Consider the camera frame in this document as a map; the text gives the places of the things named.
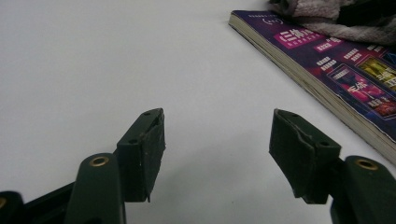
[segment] gray cloth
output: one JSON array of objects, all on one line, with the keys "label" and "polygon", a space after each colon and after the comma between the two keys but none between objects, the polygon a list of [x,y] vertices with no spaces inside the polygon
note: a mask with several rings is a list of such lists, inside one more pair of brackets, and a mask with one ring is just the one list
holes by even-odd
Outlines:
[{"label": "gray cloth", "polygon": [[353,4],[354,1],[281,0],[280,2],[272,2],[271,6],[274,11],[281,15],[289,17],[303,27],[323,35],[384,46],[396,45],[395,15],[363,26],[347,27],[336,23],[340,7]]}]

